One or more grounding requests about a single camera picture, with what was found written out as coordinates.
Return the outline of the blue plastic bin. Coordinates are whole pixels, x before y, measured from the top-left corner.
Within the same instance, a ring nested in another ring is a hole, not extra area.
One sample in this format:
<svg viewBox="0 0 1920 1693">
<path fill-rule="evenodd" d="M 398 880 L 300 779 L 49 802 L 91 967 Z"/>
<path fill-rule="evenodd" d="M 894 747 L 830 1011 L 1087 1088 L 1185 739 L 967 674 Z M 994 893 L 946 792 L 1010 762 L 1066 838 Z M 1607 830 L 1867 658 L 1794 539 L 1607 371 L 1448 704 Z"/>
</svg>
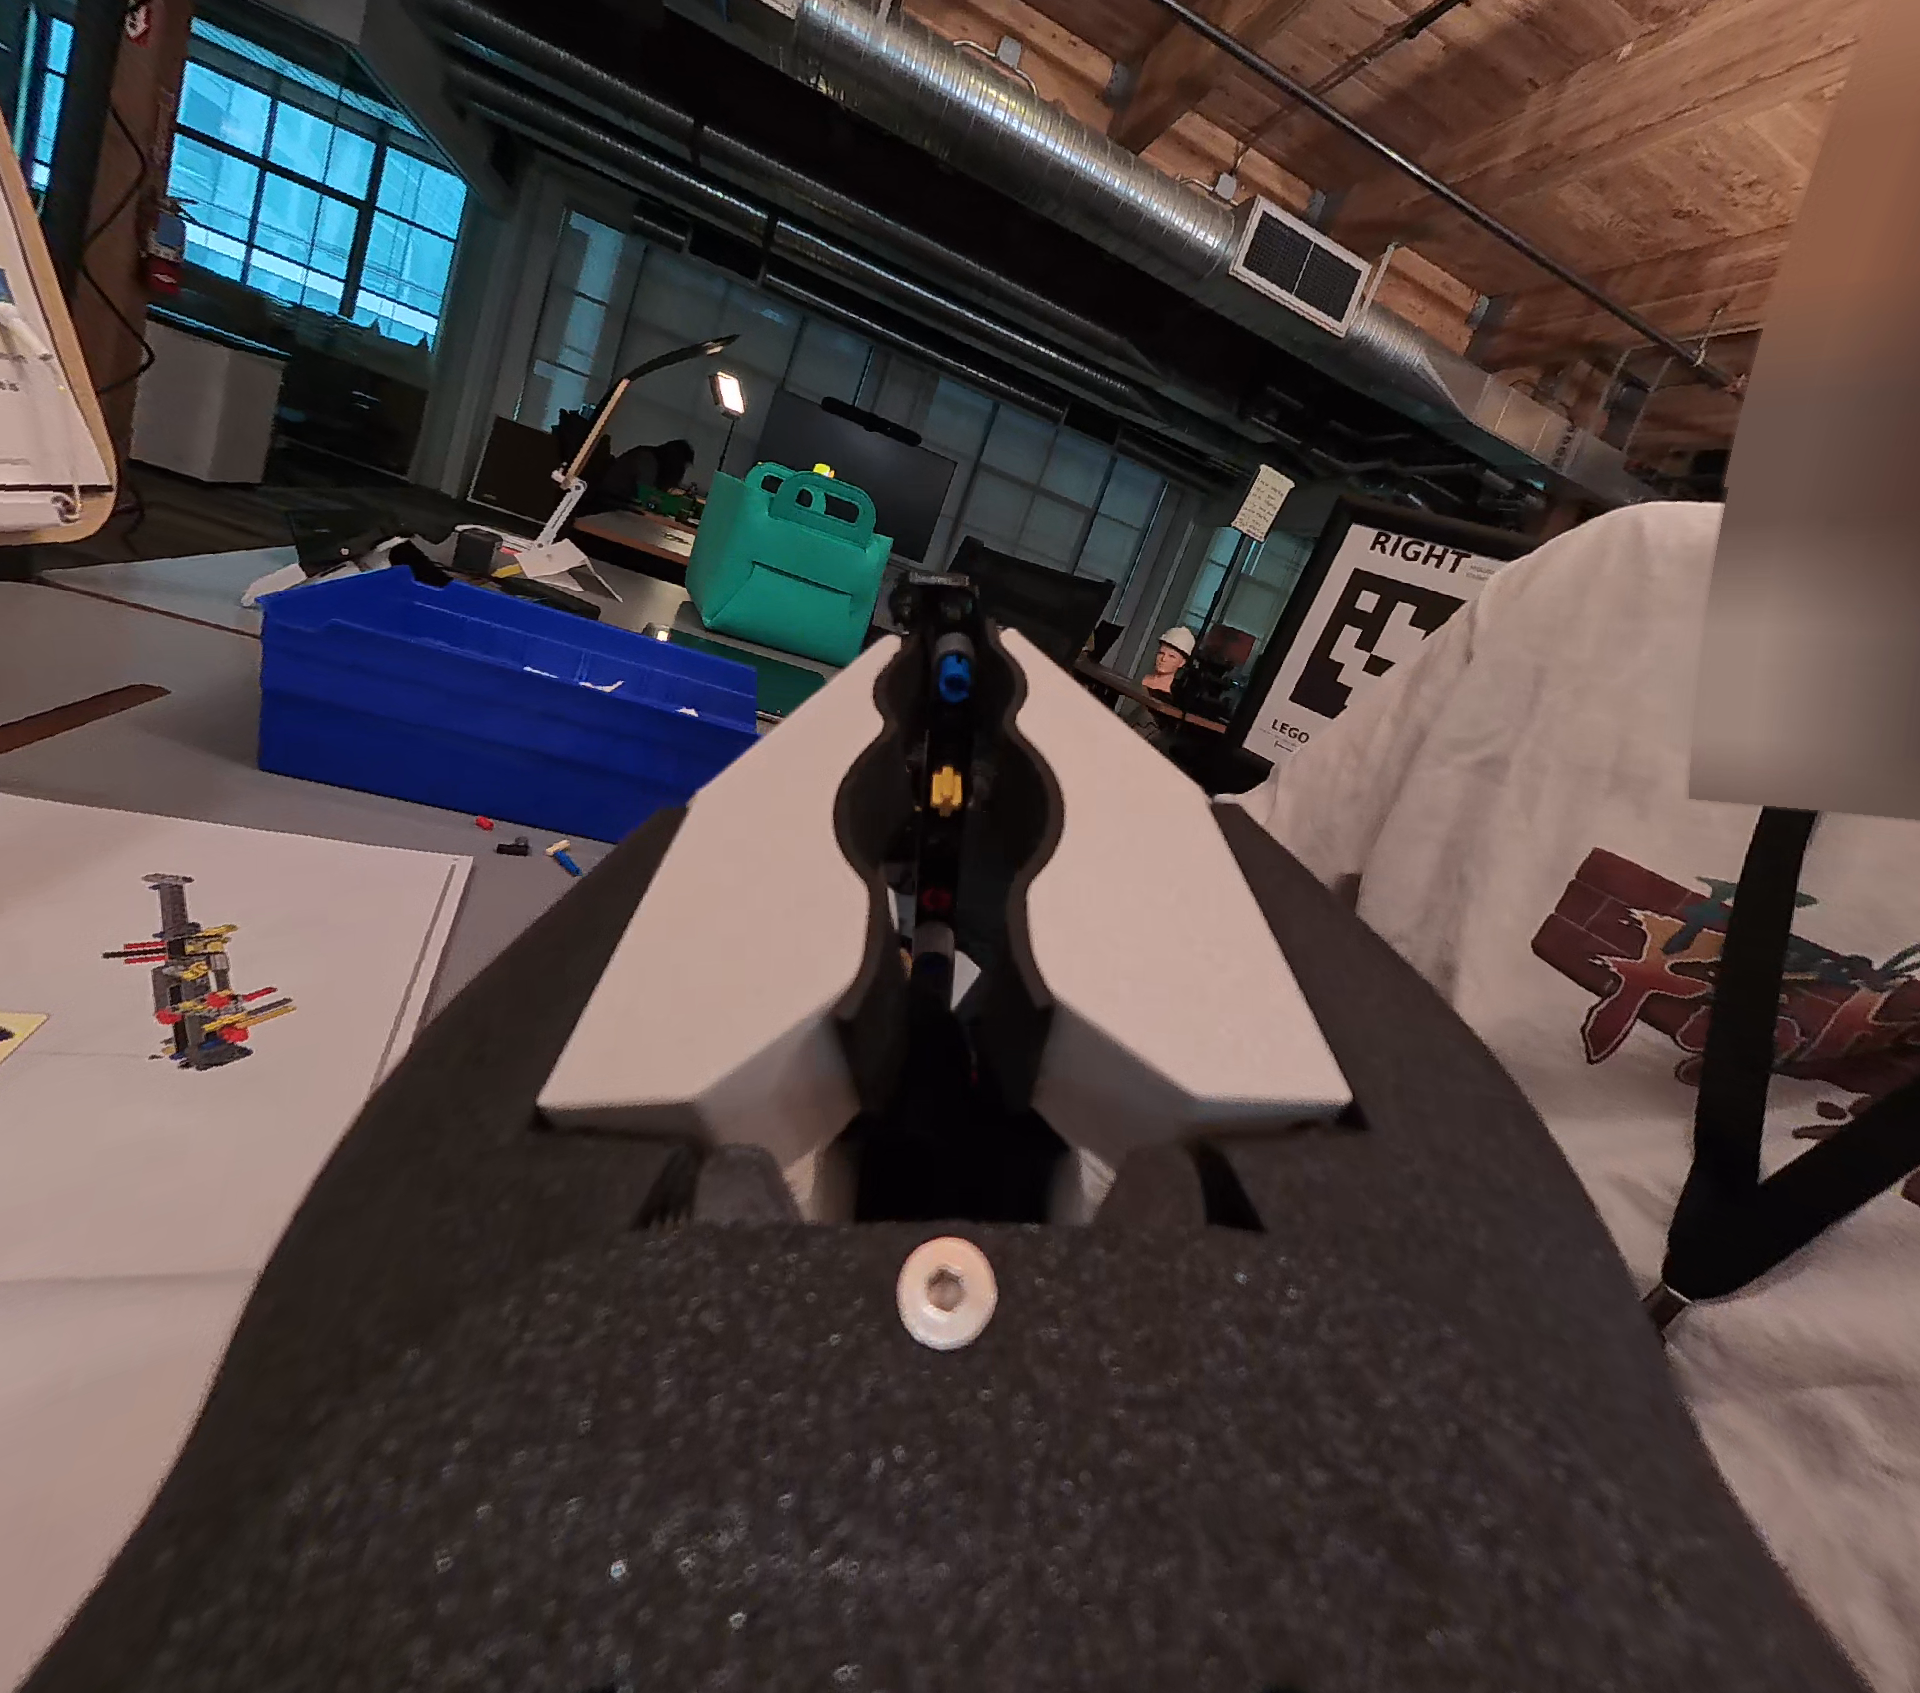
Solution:
<svg viewBox="0 0 1920 1693">
<path fill-rule="evenodd" d="M 745 663 L 463 582 L 367 570 L 260 618 L 258 762 L 289 778 L 613 844 L 757 737 Z"/>
</svg>

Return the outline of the green felt bag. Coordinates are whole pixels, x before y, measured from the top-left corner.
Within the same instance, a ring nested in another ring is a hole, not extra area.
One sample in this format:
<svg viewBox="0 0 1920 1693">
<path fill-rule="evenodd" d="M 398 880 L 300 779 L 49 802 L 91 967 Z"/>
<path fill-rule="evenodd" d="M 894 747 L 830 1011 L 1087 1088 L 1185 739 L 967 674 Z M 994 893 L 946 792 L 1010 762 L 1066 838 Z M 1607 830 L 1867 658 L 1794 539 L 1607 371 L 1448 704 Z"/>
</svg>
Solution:
<svg viewBox="0 0 1920 1693">
<path fill-rule="evenodd" d="M 866 490 L 761 461 L 710 478 L 684 583 L 709 629 L 841 669 L 864 648 L 891 548 Z"/>
</svg>

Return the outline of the lego instruction booklet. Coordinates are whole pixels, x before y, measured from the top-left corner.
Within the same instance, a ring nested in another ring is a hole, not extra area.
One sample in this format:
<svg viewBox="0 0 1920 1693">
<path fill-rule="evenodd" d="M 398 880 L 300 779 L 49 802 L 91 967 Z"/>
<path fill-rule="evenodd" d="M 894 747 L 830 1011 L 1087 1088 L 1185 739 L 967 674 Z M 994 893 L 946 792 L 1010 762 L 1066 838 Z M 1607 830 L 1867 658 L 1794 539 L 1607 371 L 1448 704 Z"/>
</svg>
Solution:
<svg viewBox="0 0 1920 1693">
<path fill-rule="evenodd" d="M 5 1283 L 260 1269 L 469 859 L 9 792 L 1 868 Z"/>
</svg>

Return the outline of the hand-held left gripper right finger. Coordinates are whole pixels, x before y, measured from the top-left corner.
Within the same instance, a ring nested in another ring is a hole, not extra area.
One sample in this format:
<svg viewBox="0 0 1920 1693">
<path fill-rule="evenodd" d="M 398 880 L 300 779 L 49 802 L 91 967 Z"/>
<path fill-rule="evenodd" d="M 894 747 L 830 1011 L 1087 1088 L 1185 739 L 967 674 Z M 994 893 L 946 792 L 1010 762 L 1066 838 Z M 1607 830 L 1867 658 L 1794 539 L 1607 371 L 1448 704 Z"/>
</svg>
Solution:
<svg viewBox="0 0 1920 1693">
<path fill-rule="evenodd" d="M 1148 1148 L 1333 1121 L 1350 1083 L 1207 792 L 1015 629 L 969 814 L 988 1222 L 1080 1223 Z"/>
</svg>

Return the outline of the white sign black marker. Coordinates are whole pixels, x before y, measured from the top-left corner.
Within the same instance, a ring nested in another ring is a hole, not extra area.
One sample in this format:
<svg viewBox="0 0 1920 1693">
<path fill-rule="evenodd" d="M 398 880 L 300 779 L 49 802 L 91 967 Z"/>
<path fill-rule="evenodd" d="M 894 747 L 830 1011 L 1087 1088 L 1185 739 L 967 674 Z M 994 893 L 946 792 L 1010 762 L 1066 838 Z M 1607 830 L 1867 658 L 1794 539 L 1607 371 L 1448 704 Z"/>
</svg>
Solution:
<svg viewBox="0 0 1920 1693">
<path fill-rule="evenodd" d="M 1529 550 L 1508 531 L 1337 497 L 1251 667 L 1229 739 L 1283 769 Z"/>
</svg>

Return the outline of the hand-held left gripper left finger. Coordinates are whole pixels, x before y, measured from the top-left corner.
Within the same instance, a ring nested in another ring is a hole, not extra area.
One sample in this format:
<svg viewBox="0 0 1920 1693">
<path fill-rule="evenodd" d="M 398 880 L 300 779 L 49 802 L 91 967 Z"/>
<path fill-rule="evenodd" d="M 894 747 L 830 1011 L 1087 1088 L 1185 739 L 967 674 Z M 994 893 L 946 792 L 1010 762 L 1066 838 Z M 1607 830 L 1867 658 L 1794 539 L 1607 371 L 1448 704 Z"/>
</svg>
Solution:
<svg viewBox="0 0 1920 1693">
<path fill-rule="evenodd" d="M 559 1131 L 771 1158 L 804 1222 L 850 1210 L 833 1144 L 876 1082 L 860 1011 L 900 977 L 889 862 L 909 789 L 861 651 L 684 808 L 539 1087 Z"/>
</svg>

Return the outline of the brown wooden strip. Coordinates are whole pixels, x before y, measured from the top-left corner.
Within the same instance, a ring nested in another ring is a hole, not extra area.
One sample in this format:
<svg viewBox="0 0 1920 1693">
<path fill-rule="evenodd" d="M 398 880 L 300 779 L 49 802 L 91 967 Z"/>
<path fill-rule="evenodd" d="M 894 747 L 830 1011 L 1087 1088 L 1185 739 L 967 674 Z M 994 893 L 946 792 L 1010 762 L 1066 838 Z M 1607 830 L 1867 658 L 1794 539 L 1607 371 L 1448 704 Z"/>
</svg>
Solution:
<svg viewBox="0 0 1920 1693">
<path fill-rule="evenodd" d="M 57 739 L 69 731 L 80 731 L 88 723 L 136 710 L 169 698 L 169 689 L 156 682 L 130 682 L 95 696 L 77 698 L 59 706 L 27 712 L 1 722 L 0 753 L 24 750 L 28 747 Z"/>
</svg>

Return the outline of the black monitor screen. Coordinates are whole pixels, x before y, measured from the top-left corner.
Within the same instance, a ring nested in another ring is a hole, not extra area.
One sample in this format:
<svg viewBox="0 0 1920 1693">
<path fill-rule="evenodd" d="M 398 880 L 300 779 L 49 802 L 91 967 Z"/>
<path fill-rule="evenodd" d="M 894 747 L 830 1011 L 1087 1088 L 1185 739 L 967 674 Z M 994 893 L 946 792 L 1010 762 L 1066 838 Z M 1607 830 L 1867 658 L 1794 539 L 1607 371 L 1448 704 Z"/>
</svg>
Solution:
<svg viewBox="0 0 1920 1693">
<path fill-rule="evenodd" d="M 757 457 L 790 470 L 827 467 L 835 480 L 864 490 L 878 533 L 894 541 L 894 554 L 915 564 L 925 564 L 955 476 L 955 464 L 918 431 L 785 386 L 771 394 Z"/>
</svg>

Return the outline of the wooden clipboard with papers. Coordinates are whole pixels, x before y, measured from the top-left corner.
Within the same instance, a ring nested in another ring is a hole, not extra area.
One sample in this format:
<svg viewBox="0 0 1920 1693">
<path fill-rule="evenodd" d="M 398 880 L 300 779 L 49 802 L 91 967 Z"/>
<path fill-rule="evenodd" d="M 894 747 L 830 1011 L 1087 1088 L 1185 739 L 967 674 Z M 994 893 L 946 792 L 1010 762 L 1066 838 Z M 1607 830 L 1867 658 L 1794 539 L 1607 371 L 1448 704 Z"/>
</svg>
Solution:
<svg viewBox="0 0 1920 1693">
<path fill-rule="evenodd" d="M 10 135 L 1 132 L 1 547 L 70 544 L 119 467 Z"/>
</svg>

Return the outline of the black white desk lamp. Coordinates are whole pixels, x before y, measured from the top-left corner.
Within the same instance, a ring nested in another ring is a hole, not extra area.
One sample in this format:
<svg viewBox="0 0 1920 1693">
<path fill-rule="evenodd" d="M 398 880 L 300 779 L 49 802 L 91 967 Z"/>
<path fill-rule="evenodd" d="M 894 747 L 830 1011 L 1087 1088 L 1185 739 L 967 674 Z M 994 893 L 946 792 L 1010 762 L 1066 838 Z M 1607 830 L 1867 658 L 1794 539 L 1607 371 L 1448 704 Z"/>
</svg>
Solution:
<svg viewBox="0 0 1920 1693">
<path fill-rule="evenodd" d="M 599 436 L 604 432 L 613 408 L 626 394 L 631 383 L 643 380 L 644 374 L 649 374 L 654 371 L 664 371 L 664 368 L 684 363 L 689 360 L 716 357 L 716 356 L 725 352 L 727 349 L 730 349 L 735 340 L 737 340 L 735 333 L 695 340 L 690 344 L 664 350 L 651 360 L 643 360 L 643 361 L 634 363 L 631 368 L 618 372 L 611 380 L 611 383 L 601 392 L 599 401 L 596 404 L 596 408 L 591 413 L 588 428 L 583 436 L 579 444 L 574 449 L 568 464 L 563 470 L 553 473 L 553 480 L 559 487 L 559 501 L 553 507 L 553 511 L 549 512 L 549 518 L 539 526 L 539 533 L 535 534 L 533 547 L 519 548 L 518 564 L 519 564 L 521 573 L 526 573 L 531 578 L 545 578 L 549 573 L 570 570 L 576 567 L 587 567 L 587 554 L 579 548 L 564 544 L 559 539 L 559 533 L 564 531 L 564 526 L 568 524 L 579 500 L 588 490 L 588 487 L 587 487 L 588 457 L 598 449 Z"/>
</svg>

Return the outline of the white cabinet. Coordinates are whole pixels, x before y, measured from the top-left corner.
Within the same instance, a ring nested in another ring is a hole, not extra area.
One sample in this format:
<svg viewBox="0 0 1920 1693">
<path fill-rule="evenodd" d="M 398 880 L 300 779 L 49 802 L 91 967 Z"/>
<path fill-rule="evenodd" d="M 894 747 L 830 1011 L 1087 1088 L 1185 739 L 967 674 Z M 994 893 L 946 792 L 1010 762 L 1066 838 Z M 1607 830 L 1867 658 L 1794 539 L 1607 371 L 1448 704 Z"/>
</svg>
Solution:
<svg viewBox="0 0 1920 1693">
<path fill-rule="evenodd" d="M 207 483 L 260 483 L 286 357 L 156 319 L 148 347 L 153 363 L 130 413 L 130 459 Z"/>
</svg>

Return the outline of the silver ventilation duct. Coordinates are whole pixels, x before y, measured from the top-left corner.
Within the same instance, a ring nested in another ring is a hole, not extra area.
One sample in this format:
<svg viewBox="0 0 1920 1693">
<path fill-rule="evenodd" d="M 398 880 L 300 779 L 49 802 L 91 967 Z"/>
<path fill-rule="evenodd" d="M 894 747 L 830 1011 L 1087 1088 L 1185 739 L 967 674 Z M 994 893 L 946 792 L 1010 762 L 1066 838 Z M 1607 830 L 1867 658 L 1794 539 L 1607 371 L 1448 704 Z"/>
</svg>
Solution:
<svg viewBox="0 0 1920 1693">
<path fill-rule="evenodd" d="M 857 117 L 1444 438 L 1495 442 L 1603 507 L 1653 500 L 1618 449 L 1389 310 L 1375 283 L 1341 340 L 1237 283 L 1229 259 L 1251 199 L 1230 203 L 1178 180 L 920 19 L 887 18 L 876 0 L 804 0 L 785 66 Z"/>
</svg>

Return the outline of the long grey Technic assembly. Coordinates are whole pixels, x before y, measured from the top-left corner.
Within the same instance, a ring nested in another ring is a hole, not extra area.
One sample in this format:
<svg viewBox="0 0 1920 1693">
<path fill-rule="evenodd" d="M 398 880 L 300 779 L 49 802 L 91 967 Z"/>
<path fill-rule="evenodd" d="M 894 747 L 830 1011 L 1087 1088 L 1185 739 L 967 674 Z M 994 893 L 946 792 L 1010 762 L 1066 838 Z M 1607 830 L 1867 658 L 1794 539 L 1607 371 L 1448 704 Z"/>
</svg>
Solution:
<svg viewBox="0 0 1920 1693">
<path fill-rule="evenodd" d="M 903 921 L 909 1027 L 940 1032 L 951 1020 L 957 962 L 988 967 L 999 952 L 1008 889 L 994 814 L 994 704 L 979 600 L 973 582 L 915 573 L 896 592 L 906 674 L 894 784 L 905 802 L 891 820 L 881 874 Z"/>
</svg>

